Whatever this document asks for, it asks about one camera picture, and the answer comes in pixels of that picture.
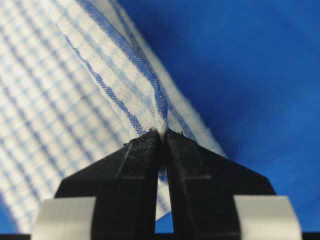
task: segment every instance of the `white tape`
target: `white tape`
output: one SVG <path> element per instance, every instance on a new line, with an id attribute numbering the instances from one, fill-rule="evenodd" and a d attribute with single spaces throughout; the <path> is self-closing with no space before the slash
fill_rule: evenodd
<path id="1" fill-rule="evenodd" d="M 90 240 L 96 197 L 54 198 L 43 202 L 32 240 Z"/>
<path id="2" fill-rule="evenodd" d="M 301 240 L 297 216 L 286 196 L 235 195 L 241 240 Z"/>

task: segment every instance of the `blue stripe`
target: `blue stripe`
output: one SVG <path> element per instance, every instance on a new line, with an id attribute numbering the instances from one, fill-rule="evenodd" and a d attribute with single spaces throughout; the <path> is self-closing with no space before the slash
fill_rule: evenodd
<path id="1" fill-rule="evenodd" d="M 150 69 L 153 71 L 154 75 L 157 75 L 156 72 L 153 70 L 152 65 L 150 64 L 150 62 L 148 61 L 145 53 L 143 52 L 141 46 L 139 45 L 138 41 L 136 40 L 135 35 L 133 34 L 133 32 L 130 30 L 128 24 L 126 23 L 125 19 L 123 18 L 123 16 L 120 13 L 120 9 L 119 6 L 117 5 L 117 3 L 114 0 L 109 0 L 109 2 L 111 3 L 113 9 L 115 10 L 120 22 L 122 23 L 122 25 L 124 26 L 124 29 L 126 31 L 126 33 L 128 34 L 131 43 L 133 45 L 133 47 L 136 49 L 137 53 L 139 54 L 139 56 L 145 61 L 145 63 L 147 63 L 150 67 Z M 192 131 L 190 130 L 188 124 L 185 122 L 185 120 L 183 119 L 183 117 L 180 115 L 180 113 L 176 110 L 176 108 L 173 106 L 173 104 L 171 103 L 171 100 L 166 92 L 166 89 L 162 86 L 161 81 L 159 80 L 159 85 L 160 85 L 160 89 L 163 93 L 163 95 L 165 96 L 165 98 L 167 99 L 168 102 L 168 109 L 172 112 L 173 116 L 175 117 L 175 119 L 178 121 L 178 123 L 180 124 L 180 126 L 183 129 L 183 133 L 189 137 L 190 139 L 196 140 L 195 135 L 192 133 Z"/>
<path id="2" fill-rule="evenodd" d="M 122 69 L 118 68 L 115 64 L 112 57 L 107 56 L 104 54 L 104 51 L 101 49 L 99 44 L 96 43 L 96 41 L 90 36 L 90 34 L 86 33 L 78 24 L 76 20 L 74 20 L 70 14 L 69 11 L 63 7 L 61 4 L 59 4 L 56 0 L 52 0 L 53 4 L 56 6 L 56 8 L 64 15 L 64 17 L 73 25 L 75 29 L 78 30 L 78 32 L 83 36 L 83 38 L 86 40 L 86 42 L 94 49 L 94 51 L 104 60 L 104 62 L 111 68 L 111 70 L 114 72 L 114 74 L 118 77 L 119 80 L 123 82 L 123 84 L 127 87 L 129 87 L 130 91 L 134 93 L 146 106 L 146 108 L 151 111 L 151 114 L 155 116 L 155 110 L 152 105 L 152 101 L 149 96 L 146 96 L 143 94 L 135 84 L 133 84 L 126 76 L 126 74 L 123 72 Z"/>
<path id="3" fill-rule="evenodd" d="M 5 90 L 5 95 L 8 96 L 8 90 Z M 14 165 L 17 167 L 18 171 L 23 176 L 25 183 L 28 185 L 28 188 L 31 190 L 33 196 L 36 198 L 37 201 L 40 201 L 41 199 L 39 193 L 37 192 L 36 188 L 34 188 L 34 186 L 32 185 L 30 176 L 26 173 L 23 165 L 17 161 L 12 152 L 7 148 L 5 141 L 2 137 L 0 137 L 0 145 L 4 149 L 5 153 L 9 156 L 10 160 L 14 162 Z"/>
<path id="4" fill-rule="evenodd" d="M 3 145 L 3 139 L 2 139 L 2 138 L 0 138 L 0 144 Z M 10 173 L 7 172 L 3 167 L 2 167 L 2 170 L 4 171 L 5 176 L 9 176 L 9 175 L 10 175 Z M 7 177 L 6 179 L 8 180 L 9 184 L 12 186 L 11 189 L 16 193 L 17 196 L 19 196 L 19 193 L 18 193 L 18 191 L 17 191 L 17 187 L 16 187 L 15 184 L 11 181 L 11 178 L 10 178 L 10 177 Z M 26 215 L 26 217 L 27 217 L 27 219 L 28 219 L 29 224 L 32 224 L 32 216 L 30 215 L 30 213 L 28 213 L 28 212 L 26 211 L 26 209 L 25 209 L 25 207 L 24 207 L 23 204 L 21 204 L 21 207 L 22 207 L 22 209 L 23 209 L 24 212 L 25 212 L 25 215 Z"/>
<path id="5" fill-rule="evenodd" d="M 66 73 L 68 78 L 72 81 L 72 83 L 75 86 L 75 89 L 77 89 L 79 91 L 80 95 L 82 96 L 84 101 L 87 103 L 89 108 L 90 109 L 93 108 L 92 101 L 86 96 L 85 92 L 81 88 L 81 85 L 75 81 L 74 74 L 68 70 L 66 64 L 59 58 L 57 51 L 54 50 L 54 48 L 51 46 L 50 42 L 43 37 L 42 32 L 35 26 L 35 24 L 32 21 L 32 18 L 27 15 L 26 10 L 23 9 L 22 4 L 21 4 L 22 1 L 17 0 L 17 1 L 15 1 L 15 3 L 16 3 L 16 6 L 21 10 L 21 14 L 25 17 L 25 20 L 28 23 L 28 25 L 37 33 L 37 36 L 41 39 L 41 42 L 51 52 L 51 55 L 55 58 L 55 60 L 59 63 L 59 66 L 61 67 L 61 69 Z M 104 117 L 101 115 L 100 111 L 97 108 L 94 108 L 94 112 L 96 113 L 98 118 L 102 121 L 104 126 L 111 129 L 111 125 L 110 125 L 109 121 L 104 119 Z M 113 136 L 114 136 L 114 140 L 116 141 L 116 143 L 121 145 L 122 142 L 120 141 L 118 134 L 115 132 Z"/>
<path id="6" fill-rule="evenodd" d="M 136 132 L 138 133 L 138 135 L 142 135 L 145 134 L 146 131 L 143 130 L 143 128 L 140 125 L 139 120 L 137 119 L 136 116 L 132 115 L 127 107 L 125 106 L 125 104 L 119 100 L 117 98 L 117 96 L 114 94 L 113 90 L 111 87 L 108 87 L 105 85 L 102 77 L 96 73 L 95 71 L 93 71 L 91 65 L 88 63 L 88 61 L 84 60 L 81 57 L 81 54 L 79 52 L 79 50 L 73 46 L 73 44 L 70 42 L 69 38 L 65 35 L 65 39 L 67 40 L 67 42 L 70 44 L 71 48 L 74 50 L 74 52 L 77 54 L 77 56 L 80 58 L 80 60 L 86 65 L 86 67 L 88 68 L 88 70 L 90 71 L 90 73 L 93 75 L 93 77 L 95 78 L 95 80 L 98 82 L 98 84 L 101 86 L 101 88 L 104 90 L 104 92 L 120 107 L 120 109 L 122 111 L 125 112 L 125 114 L 127 115 L 130 123 L 132 124 L 132 126 L 134 127 L 134 129 L 136 130 Z"/>
<path id="7" fill-rule="evenodd" d="M 2 86 L 4 86 L 3 82 L 2 82 L 2 79 L 0 78 L 0 83 Z M 12 97 L 12 95 L 10 94 L 9 92 L 9 89 L 7 87 L 4 87 L 3 88 L 3 92 L 5 93 L 5 95 L 8 97 L 8 99 L 12 102 L 14 102 L 14 106 L 15 108 L 17 109 L 18 111 L 18 114 L 21 114 L 20 111 L 22 111 L 17 105 L 16 105 L 16 101 L 14 100 L 14 98 Z M 4 116 L 4 119 L 5 119 L 5 122 L 9 123 L 10 119 L 6 116 L 5 113 L 3 113 L 3 116 Z M 10 129 L 12 130 L 12 132 L 14 132 L 15 130 L 12 128 L 12 126 L 10 124 L 8 124 L 10 126 Z M 29 160 L 31 158 L 31 153 L 29 153 L 27 150 L 26 150 L 26 143 L 27 141 L 21 141 L 19 136 L 15 135 L 16 139 L 17 139 L 17 145 L 23 149 L 23 151 L 25 152 L 25 157 Z M 37 168 L 37 170 L 39 170 L 38 172 L 44 177 L 45 174 L 44 172 L 42 171 L 41 167 L 39 166 Z M 52 184 L 48 184 L 48 188 L 50 189 L 51 192 L 54 192 L 54 188 L 52 186 Z"/>
<path id="8" fill-rule="evenodd" d="M 76 0 L 80 6 L 91 16 L 92 19 L 101 27 L 102 30 L 113 40 L 115 44 L 125 53 L 128 59 L 136 65 L 139 71 L 149 80 L 151 83 L 155 99 L 157 110 L 162 118 L 167 122 L 168 103 L 167 99 L 160 91 L 159 82 L 156 76 L 152 73 L 149 66 L 137 55 L 135 49 L 121 36 L 117 30 L 109 23 L 105 16 L 96 9 L 96 7 L 87 0 Z"/>
<path id="9" fill-rule="evenodd" d="M 3 31 L 3 28 L 0 27 L 0 33 L 2 35 L 4 35 L 4 31 Z M 39 79 L 37 79 L 33 72 L 32 72 L 32 69 L 28 68 L 28 66 L 26 65 L 26 62 L 25 60 L 18 55 L 15 47 L 12 46 L 9 38 L 7 36 L 5 36 L 4 38 L 4 41 L 6 42 L 6 44 L 9 46 L 9 49 L 10 51 L 12 52 L 12 54 L 15 56 L 15 58 L 17 59 L 17 61 L 21 64 L 21 66 L 26 70 L 26 72 L 28 73 L 28 75 L 34 80 L 34 83 L 36 84 L 36 86 L 41 90 L 41 92 L 43 92 L 43 95 L 44 97 L 46 98 L 46 100 L 48 101 L 50 107 L 52 107 L 52 109 L 57 113 L 58 115 L 58 118 L 61 120 L 61 122 L 67 126 L 67 131 L 70 133 L 70 135 L 75 139 L 76 143 L 79 145 L 80 149 L 84 152 L 84 154 L 86 155 L 86 157 L 91 161 L 93 162 L 93 158 L 92 158 L 92 155 L 90 152 L 88 152 L 84 146 L 83 146 L 83 143 L 82 141 L 75 135 L 73 129 L 71 126 L 68 126 L 67 123 L 66 123 L 66 120 L 65 120 L 65 116 L 60 113 L 58 111 L 58 108 L 56 106 L 56 103 L 54 101 L 51 101 L 50 98 L 49 98 L 49 95 L 48 95 L 48 92 L 47 91 L 44 91 L 42 86 L 41 86 L 41 82 L 39 81 Z M 12 103 L 16 105 L 16 107 L 18 108 L 18 105 L 16 104 L 15 100 L 12 99 Z M 22 119 L 24 120 L 24 122 L 26 123 L 27 127 L 30 129 L 30 131 L 32 132 L 32 135 L 34 136 L 34 138 L 36 139 L 36 141 L 38 142 L 39 146 L 41 146 L 41 149 L 45 152 L 45 154 L 48 156 L 48 160 L 51 162 L 51 164 L 54 166 L 54 168 L 56 169 L 56 171 L 58 172 L 58 174 L 63 177 L 64 174 L 63 172 L 58 168 L 58 165 L 57 165 L 57 162 L 56 162 L 56 159 L 50 155 L 48 149 L 47 149 L 47 146 L 43 145 L 43 141 L 40 139 L 40 136 L 38 133 L 36 133 L 32 127 L 31 127 L 31 123 L 30 121 L 27 121 L 26 119 L 26 116 L 24 114 L 24 111 L 21 109 L 18 111 L 20 116 L 22 117 Z"/>

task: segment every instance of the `blue background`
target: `blue background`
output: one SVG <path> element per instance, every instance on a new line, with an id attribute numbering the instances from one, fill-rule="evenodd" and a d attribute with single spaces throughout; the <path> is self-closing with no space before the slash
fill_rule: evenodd
<path id="1" fill-rule="evenodd" d="M 320 1 L 119 2 L 230 159 L 319 231 Z M 3 212 L 0 232 L 14 232 Z M 157 231 L 172 231 L 170 214 Z"/>

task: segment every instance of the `clamp jaw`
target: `clamp jaw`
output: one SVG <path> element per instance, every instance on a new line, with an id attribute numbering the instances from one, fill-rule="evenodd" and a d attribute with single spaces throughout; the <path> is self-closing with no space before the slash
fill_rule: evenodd
<path id="1" fill-rule="evenodd" d="M 155 233 L 157 179 L 163 165 L 168 172 L 173 234 Z M 88 220 L 92 240 L 245 240 L 252 239 L 246 226 L 252 215 L 246 214 L 243 207 L 246 198 L 241 196 L 267 199 L 261 201 L 264 204 L 270 203 L 269 198 L 275 195 L 266 177 L 170 129 L 162 142 L 158 132 L 151 129 L 120 150 L 63 179 L 55 200 L 95 199 L 92 218 Z M 37 228 L 41 226 L 37 220 L 32 239 L 38 240 Z M 297 230 L 299 239 L 320 239 L 317 233 L 301 234 L 299 226 Z"/>

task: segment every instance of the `blue and white checkered fabric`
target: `blue and white checkered fabric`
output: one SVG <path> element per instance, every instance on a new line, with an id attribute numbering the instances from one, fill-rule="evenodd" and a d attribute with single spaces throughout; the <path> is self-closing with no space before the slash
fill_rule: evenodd
<path id="1" fill-rule="evenodd" d="M 21 232 L 63 177 L 149 128 L 222 154 L 116 1 L 0 4 L 0 192 Z M 158 219 L 165 180 L 157 203 Z"/>

